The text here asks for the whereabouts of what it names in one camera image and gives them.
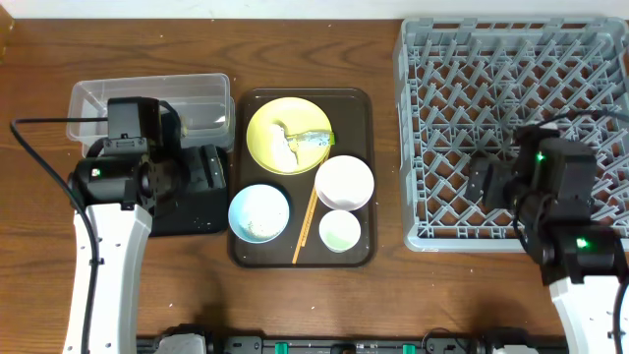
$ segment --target green connector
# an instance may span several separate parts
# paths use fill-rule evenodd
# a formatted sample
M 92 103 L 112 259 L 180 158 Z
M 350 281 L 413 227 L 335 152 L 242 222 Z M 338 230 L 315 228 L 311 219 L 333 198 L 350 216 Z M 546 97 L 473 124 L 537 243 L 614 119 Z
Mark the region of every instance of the green connector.
M 417 348 L 413 344 L 402 345 L 402 354 L 415 354 Z
M 288 354 L 288 343 L 275 343 L 275 354 Z

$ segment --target chopstick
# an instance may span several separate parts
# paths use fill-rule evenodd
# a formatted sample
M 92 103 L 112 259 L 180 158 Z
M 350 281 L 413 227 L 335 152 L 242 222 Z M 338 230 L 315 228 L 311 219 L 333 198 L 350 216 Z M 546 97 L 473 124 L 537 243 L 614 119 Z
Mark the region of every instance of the chopstick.
M 327 161 L 328 157 L 329 152 L 321 161 L 321 165 L 323 165 L 323 163 Z M 297 258 L 299 257 L 299 251 L 301 250 L 301 248 L 306 247 L 306 240 L 308 239 L 308 233 L 311 230 L 311 223 L 313 222 L 313 215 L 315 214 L 317 200 L 318 195 L 316 194 L 316 186 L 313 186 L 311 198 L 308 201 L 308 207 L 306 208 L 306 215 L 304 216 L 304 223 L 302 224 L 302 231 L 299 233 L 299 240 L 297 241 L 297 246 L 295 247 L 295 254 L 293 255 L 293 265 L 297 262 Z

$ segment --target wooden surface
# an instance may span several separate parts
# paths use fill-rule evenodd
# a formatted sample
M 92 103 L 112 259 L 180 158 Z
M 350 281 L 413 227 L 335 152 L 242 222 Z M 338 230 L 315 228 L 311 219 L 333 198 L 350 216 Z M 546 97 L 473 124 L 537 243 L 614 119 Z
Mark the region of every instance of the wooden surface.
M 372 99 L 378 249 L 352 270 L 244 270 L 226 236 L 151 239 L 138 331 L 418 337 L 562 328 L 525 255 L 412 253 L 402 242 L 392 51 L 400 21 L 18 21 L 0 65 L 0 352 L 60 352 L 75 269 L 69 202 L 18 146 L 14 117 L 66 116 L 82 80 L 221 72 L 238 99 L 268 87 L 355 87 Z M 24 127 L 66 176 L 81 157 L 65 125 Z
M 13 30 L 14 21 L 11 15 L 0 5 L 0 63 L 6 53 L 9 35 Z

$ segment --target gray dish rack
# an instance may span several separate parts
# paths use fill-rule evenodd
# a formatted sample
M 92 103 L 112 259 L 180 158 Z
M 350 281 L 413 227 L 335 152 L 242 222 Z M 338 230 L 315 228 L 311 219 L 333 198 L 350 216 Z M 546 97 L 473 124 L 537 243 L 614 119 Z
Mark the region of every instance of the gray dish rack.
M 522 252 L 504 210 L 463 198 L 473 155 L 501 160 L 516 127 L 567 110 L 629 112 L 620 19 L 409 19 L 393 53 L 406 245 L 424 252 Z M 599 151 L 593 218 L 629 249 L 627 124 L 557 122 Z

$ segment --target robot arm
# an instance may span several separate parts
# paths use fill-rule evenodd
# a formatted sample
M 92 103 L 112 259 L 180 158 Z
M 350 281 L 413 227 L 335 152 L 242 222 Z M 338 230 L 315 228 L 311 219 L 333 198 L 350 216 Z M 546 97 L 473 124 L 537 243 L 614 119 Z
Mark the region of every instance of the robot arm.
M 628 269 L 618 236 L 591 220 L 595 152 L 539 125 L 519 128 L 515 142 L 513 163 L 471 161 L 466 198 L 513 212 L 514 233 L 540 266 L 570 353 L 613 353 L 613 307 Z
M 168 112 L 162 114 L 160 106 Z M 191 205 L 199 196 L 219 196 L 213 201 L 227 207 L 217 148 L 181 149 L 181 120 L 169 104 L 143 97 L 112 98 L 107 111 L 108 137 L 90 148 L 68 183 L 86 206 L 99 251 L 89 302 L 92 255 L 86 225 L 76 214 L 77 269 L 64 346 L 68 354 L 81 353 L 82 348 L 91 354 L 136 353 L 140 270 L 151 229 L 160 222 L 170 225 L 181 220 L 173 215 L 195 217 Z M 87 347 L 83 345 L 86 329 Z M 202 336 L 178 334 L 166 339 L 160 346 L 164 353 L 204 353 Z
M 89 350 L 98 353 L 135 353 L 140 269 L 152 216 L 144 208 L 121 209 L 120 204 L 87 207 L 98 237 L 101 265 L 91 317 Z M 86 312 L 90 252 L 86 226 L 75 215 L 77 270 L 64 353 L 81 351 Z

